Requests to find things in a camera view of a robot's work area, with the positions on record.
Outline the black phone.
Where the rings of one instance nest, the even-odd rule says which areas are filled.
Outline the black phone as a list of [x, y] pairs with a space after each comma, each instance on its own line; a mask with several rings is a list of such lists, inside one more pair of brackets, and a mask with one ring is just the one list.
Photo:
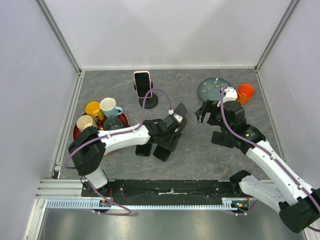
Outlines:
[[153, 152], [153, 156], [161, 160], [162, 162], [166, 162], [169, 159], [171, 153], [172, 152], [170, 150], [158, 145]]
[[135, 154], [137, 156], [149, 157], [152, 150], [152, 144], [137, 145], [135, 148]]

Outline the copper base phone stand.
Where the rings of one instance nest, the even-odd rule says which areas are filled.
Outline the copper base phone stand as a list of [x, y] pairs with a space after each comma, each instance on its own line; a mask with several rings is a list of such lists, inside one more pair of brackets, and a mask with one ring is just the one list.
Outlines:
[[182, 122], [181, 123], [179, 123], [180, 124], [180, 126], [179, 126], [179, 129], [180, 130], [182, 130], [182, 129], [184, 129], [185, 127], [186, 127], [186, 125], [187, 125], [187, 118], [186, 118], [186, 114], [187, 114], [187, 108], [186, 108], [186, 106], [181, 102], [181, 103], [179, 103], [178, 104], [178, 106], [174, 109], [174, 112], [176, 113], [176, 114], [179, 114], [180, 116], [182, 116], [183, 117], [183, 120], [182, 120]]

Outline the black wedge phone stand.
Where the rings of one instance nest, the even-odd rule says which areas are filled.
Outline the black wedge phone stand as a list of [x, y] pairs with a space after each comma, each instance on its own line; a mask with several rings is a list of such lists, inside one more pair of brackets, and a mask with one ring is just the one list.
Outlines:
[[230, 149], [235, 147], [234, 139], [227, 131], [214, 131], [212, 133], [211, 143]]

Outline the black round phone stand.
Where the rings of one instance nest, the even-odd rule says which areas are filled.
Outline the black round phone stand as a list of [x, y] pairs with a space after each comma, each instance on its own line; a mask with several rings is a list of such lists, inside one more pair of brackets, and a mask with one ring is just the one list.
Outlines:
[[[138, 97], [138, 102], [139, 102], [139, 105], [142, 107], [143, 102], [144, 102], [144, 98]], [[144, 108], [145, 109], [152, 109], [152, 108], [156, 107], [158, 103], [159, 103], [158, 96], [155, 93], [151, 92], [148, 94], [148, 97], [145, 100]]]

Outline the pink case phone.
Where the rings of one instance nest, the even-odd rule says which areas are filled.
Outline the pink case phone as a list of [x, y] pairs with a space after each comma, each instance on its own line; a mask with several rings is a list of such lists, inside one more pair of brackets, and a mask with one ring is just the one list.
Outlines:
[[134, 74], [134, 89], [139, 98], [144, 98], [147, 92], [152, 88], [150, 72], [147, 70], [135, 71]]

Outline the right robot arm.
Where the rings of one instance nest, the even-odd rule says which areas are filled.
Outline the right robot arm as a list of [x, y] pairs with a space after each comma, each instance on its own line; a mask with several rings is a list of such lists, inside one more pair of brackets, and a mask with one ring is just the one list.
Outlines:
[[237, 101], [219, 103], [206, 100], [195, 114], [203, 122], [220, 127], [211, 142], [237, 148], [253, 160], [273, 181], [275, 187], [256, 179], [245, 170], [230, 177], [229, 191], [235, 197], [250, 195], [275, 210], [282, 222], [294, 233], [300, 233], [320, 218], [320, 190], [299, 177], [275, 152], [266, 137], [245, 118]]

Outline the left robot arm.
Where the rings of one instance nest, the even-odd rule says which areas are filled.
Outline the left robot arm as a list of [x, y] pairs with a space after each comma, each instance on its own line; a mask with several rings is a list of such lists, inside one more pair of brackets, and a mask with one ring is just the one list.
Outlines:
[[165, 162], [175, 151], [185, 123], [185, 117], [174, 113], [164, 119], [144, 120], [116, 130], [97, 130], [91, 126], [68, 147], [69, 156], [78, 175], [87, 178], [92, 191], [104, 197], [110, 191], [107, 175], [100, 167], [105, 154], [136, 146], [136, 155], [148, 157], [152, 146], [156, 145], [153, 155]]

